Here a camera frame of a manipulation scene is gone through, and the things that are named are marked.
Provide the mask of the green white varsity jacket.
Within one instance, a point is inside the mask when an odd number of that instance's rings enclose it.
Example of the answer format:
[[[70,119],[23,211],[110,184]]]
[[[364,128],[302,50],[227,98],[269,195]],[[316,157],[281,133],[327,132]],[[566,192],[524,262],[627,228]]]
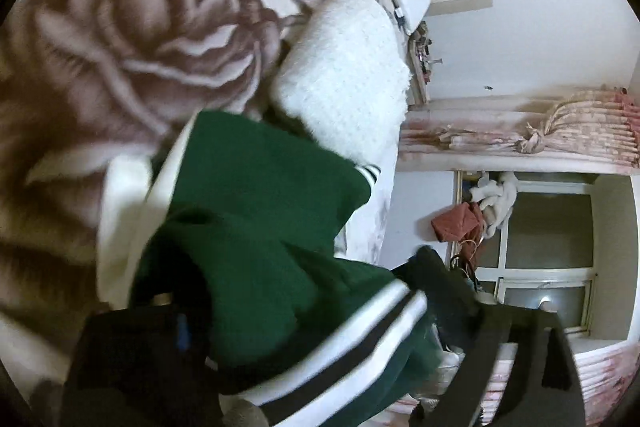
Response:
[[[442,358],[415,283],[334,251],[380,178],[288,132],[199,113],[160,171],[134,156],[108,166],[98,296],[122,309],[168,295],[232,425],[358,426]]]

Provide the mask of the pink cloth on window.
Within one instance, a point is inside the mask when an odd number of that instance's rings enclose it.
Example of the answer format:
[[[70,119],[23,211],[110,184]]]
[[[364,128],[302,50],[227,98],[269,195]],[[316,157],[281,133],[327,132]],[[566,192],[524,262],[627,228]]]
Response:
[[[439,213],[431,221],[439,242],[462,242],[465,239],[478,241],[484,232],[485,219],[477,202],[462,202]]]

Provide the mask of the white plush toy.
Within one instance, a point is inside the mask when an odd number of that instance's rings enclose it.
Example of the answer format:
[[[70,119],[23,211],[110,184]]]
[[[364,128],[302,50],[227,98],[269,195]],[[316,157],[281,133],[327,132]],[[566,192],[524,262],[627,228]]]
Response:
[[[472,202],[476,202],[485,219],[485,239],[491,239],[504,221],[511,216],[518,197],[518,178],[511,171],[502,172],[498,179],[491,179],[484,172],[470,190]]]

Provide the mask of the pink floral curtain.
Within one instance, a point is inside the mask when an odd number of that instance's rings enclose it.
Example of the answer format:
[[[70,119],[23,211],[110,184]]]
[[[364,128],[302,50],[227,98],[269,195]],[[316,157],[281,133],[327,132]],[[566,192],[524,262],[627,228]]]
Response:
[[[639,105],[623,88],[566,98],[450,98],[411,109],[399,161],[408,170],[639,172]]]

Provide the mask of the white knitted sweater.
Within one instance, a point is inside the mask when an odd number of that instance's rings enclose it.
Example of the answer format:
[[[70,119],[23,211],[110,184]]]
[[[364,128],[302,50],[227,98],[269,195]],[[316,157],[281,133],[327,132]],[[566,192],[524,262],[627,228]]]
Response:
[[[271,81],[270,100],[319,145],[379,166],[397,146],[409,84],[409,67],[382,6],[326,0]]]

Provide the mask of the floral fleece blanket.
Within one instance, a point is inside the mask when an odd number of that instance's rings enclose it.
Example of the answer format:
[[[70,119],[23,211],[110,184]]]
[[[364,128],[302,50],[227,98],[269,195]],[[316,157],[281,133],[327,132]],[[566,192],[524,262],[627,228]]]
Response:
[[[1,25],[1,384],[43,424],[96,306],[107,165],[200,108],[257,119],[324,0],[16,0]],[[393,0],[376,0],[386,10]]]

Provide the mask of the window frame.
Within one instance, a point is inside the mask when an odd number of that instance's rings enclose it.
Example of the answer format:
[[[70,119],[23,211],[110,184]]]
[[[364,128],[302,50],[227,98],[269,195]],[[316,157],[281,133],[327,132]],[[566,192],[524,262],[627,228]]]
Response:
[[[482,174],[457,173],[457,202]],[[474,249],[480,283],[499,303],[556,312],[575,339],[638,340],[638,176],[514,174],[511,216]]]

